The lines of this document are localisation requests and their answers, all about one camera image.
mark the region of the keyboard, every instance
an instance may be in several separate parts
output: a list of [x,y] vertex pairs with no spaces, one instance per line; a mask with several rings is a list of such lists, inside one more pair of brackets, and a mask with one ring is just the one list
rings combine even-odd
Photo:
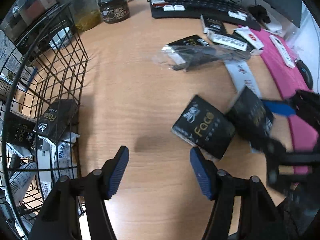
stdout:
[[222,22],[248,26],[256,31],[261,26],[242,6],[225,0],[147,0],[153,18],[200,18],[201,14]]

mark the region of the white package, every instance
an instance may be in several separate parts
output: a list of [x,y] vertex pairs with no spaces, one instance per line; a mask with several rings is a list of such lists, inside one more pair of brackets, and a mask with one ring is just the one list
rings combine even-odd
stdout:
[[[9,78],[9,71],[16,74],[20,68],[23,57],[22,54],[17,50],[16,46],[10,41],[10,39],[2,30],[0,30],[0,52],[0,68],[2,68],[0,77],[2,80],[12,85],[13,82],[12,79]],[[25,66],[20,77],[24,83],[28,83],[31,81],[35,73],[35,67]],[[18,83],[18,88],[23,91],[27,91],[28,89],[20,82]]]
[[[50,154],[51,145],[46,141],[42,142],[42,149],[37,150],[37,163],[39,169],[50,169]],[[51,171],[40,171],[39,181],[42,189],[44,200],[47,199],[50,191],[52,190],[52,177]]]
[[244,86],[247,86],[258,98],[261,98],[258,84],[245,61],[226,60],[224,64],[238,92],[241,91]]
[[[20,169],[34,170],[36,169],[35,163],[26,163]],[[35,171],[16,171],[9,180],[11,192],[16,206],[21,206],[24,196],[35,177]],[[5,199],[10,203],[8,190],[5,191]]]
[[[32,224],[28,220],[26,220],[24,217],[21,217],[21,220],[22,220],[22,223],[25,226],[26,230],[30,233],[31,228],[32,228]],[[24,236],[24,232],[23,232],[22,228],[19,226],[17,220],[15,220],[14,225],[16,227],[16,230],[17,230],[19,236],[21,236],[21,237]]]
[[264,47],[262,41],[249,29],[248,26],[237,28],[234,30],[244,39],[246,39],[256,49],[262,49]]
[[207,37],[214,43],[230,46],[241,51],[246,51],[248,47],[248,43],[246,42],[231,38],[223,34],[215,33],[211,30],[207,31]]
[[[76,142],[76,139],[80,137],[80,135],[76,133],[69,133],[66,132],[63,134],[61,140],[64,141],[70,141],[71,136],[71,144],[74,144]],[[76,166],[76,160],[75,158],[72,159],[71,162],[71,147],[70,143],[66,142],[59,142],[58,143],[58,159],[56,156],[56,146],[51,145],[51,158],[52,163],[55,168],[69,168],[70,169],[64,169],[60,171],[54,171],[55,175],[55,182],[61,177],[62,175],[67,175],[70,179],[76,179],[77,178],[77,168],[71,168],[72,166]]]
[[20,158],[28,158],[31,156],[31,152],[22,146],[17,146],[11,143],[7,143],[6,147],[14,154],[18,155]]
[[[77,138],[79,138],[79,137],[80,137],[80,135],[78,135],[74,132],[72,132],[72,133],[65,132],[62,135],[60,140],[69,142],[70,138],[71,138],[71,145],[70,145],[70,143],[67,143],[67,142],[58,142],[58,157],[59,157],[59,159],[67,159],[67,160],[70,159],[70,152],[71,152],[70,146],[72,146],[76,142]],[[50,143],[50,144],[51,144],[52,155],[55,156],[56,145],[54,143]]]

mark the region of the remote control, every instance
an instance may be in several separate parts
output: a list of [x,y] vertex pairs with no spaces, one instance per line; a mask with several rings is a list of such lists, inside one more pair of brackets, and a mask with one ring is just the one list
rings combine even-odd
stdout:
[[270,35],[270,39],[273,42],[273,44],[276,46],[279,54],[281,55],[284,63],[286,64],[286,66],[288,66],[289,68],[294,68],[295,64],[292,61],[291,57],[289,56],[288,52],[286,51],[284,45],[282,44],[282,42],[274,35]]

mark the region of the black tissue pack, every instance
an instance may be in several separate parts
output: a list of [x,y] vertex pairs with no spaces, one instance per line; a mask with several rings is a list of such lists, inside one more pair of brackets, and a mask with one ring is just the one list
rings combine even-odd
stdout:
[[225,116],[238,134],[249,141],[255,136],[269,137],[274,121],[269,108],[247,86],[239,92]]
[[235,127],[218,109],[196,95],[171,131],[210,155],[221,159],[235,134]]
[[60,139],[77,111],[78,105],[74,99],[56,99],[39,117],[38,127],[34,129],[40,138],[48,143],[55,143]]
[[36,120],[22,113],[10,110],[8,113],[7,143],[30,150],[35,138],[32,132]]

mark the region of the red logo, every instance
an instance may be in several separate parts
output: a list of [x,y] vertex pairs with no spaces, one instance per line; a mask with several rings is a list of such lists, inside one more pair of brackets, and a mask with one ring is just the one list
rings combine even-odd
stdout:
[[237,65],[237,67],[239,68],[239,72],[242,73],[243,75],[245,75],[247,72],[242,68],[241,65]]
[[252,40],[257,41],[256,37],[253,36],[251,33],[249,33],[249,37],[250,37]]

